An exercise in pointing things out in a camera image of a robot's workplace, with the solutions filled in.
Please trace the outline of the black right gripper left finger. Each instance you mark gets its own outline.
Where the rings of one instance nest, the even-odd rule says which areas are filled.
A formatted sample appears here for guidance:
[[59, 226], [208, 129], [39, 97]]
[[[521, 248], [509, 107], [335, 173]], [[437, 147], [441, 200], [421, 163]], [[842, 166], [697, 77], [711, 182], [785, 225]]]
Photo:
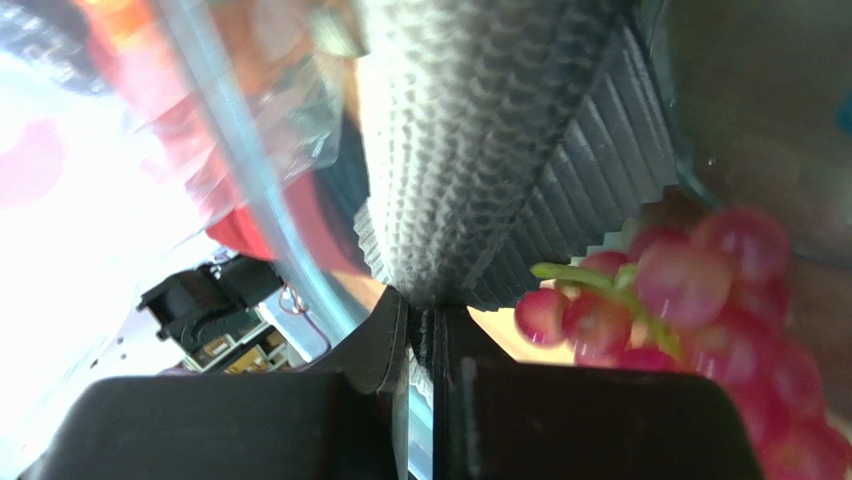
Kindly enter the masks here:
[[386, 289], [311, 364], [118, 377], [75, 402], [31, 479], [403, 479], [408, 305]]

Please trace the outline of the clear zip top bag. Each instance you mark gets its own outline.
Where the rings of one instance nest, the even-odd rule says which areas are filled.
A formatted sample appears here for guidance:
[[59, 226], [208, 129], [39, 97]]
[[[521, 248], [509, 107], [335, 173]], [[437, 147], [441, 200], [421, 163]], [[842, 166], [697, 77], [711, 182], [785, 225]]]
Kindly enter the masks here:
[[333, 341], [355, 318], [283, 199], [335, 162], [342, 63], [299, 1], [1, 5], [1, 335], [79, 355], [248, 206]]

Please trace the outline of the grey toy fish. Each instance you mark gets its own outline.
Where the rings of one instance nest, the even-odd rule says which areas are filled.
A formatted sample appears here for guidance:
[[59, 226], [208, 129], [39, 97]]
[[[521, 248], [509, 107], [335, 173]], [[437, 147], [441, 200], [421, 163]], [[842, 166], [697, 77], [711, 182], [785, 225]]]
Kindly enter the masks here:
[[373, 276], [420, 307], [514, 304], [510, 234], [602, 70], [628, 1], [360, 1]]

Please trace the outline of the red grape bunch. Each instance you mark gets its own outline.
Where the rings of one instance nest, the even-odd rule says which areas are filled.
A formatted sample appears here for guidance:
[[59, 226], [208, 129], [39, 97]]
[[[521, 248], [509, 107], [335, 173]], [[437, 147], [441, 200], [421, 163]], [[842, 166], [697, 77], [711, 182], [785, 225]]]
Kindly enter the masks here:
[[568, 346], [578, 366], [697, 374], [732, 399], [768, 479], [847, 479], [812, 354], [787, 333], [791, 241], [750, 208], [693, 228], [640, 231], [624, 251], [539, 263], [514, 309], [520, 333]]

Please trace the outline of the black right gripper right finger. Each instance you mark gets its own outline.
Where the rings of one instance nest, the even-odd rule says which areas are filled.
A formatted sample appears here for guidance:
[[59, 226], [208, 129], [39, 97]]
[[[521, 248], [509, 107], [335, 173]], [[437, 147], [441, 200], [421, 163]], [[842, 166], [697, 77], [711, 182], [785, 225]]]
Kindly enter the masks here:
[[[643, 39], [610, 36], [567, 127], [473, 302], [508, 305], [530, 266], [567, 262], [675, 182], [675, 155]], [[523, 364], [463, 307], [432, 314], [437, 479], [758, 479], [726, 394], [690, 374]]]

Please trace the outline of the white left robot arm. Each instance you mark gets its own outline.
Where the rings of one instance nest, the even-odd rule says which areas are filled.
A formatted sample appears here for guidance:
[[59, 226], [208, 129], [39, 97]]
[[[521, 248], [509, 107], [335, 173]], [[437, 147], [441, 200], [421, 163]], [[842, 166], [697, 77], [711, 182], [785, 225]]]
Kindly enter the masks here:
[[153, 314], [161, 339], [171, 338], [193, 354], [247, 326], [251, 310], [283, 284], [272, 263], [238, 255], [168, 276], [142, 294], [137, 309]]

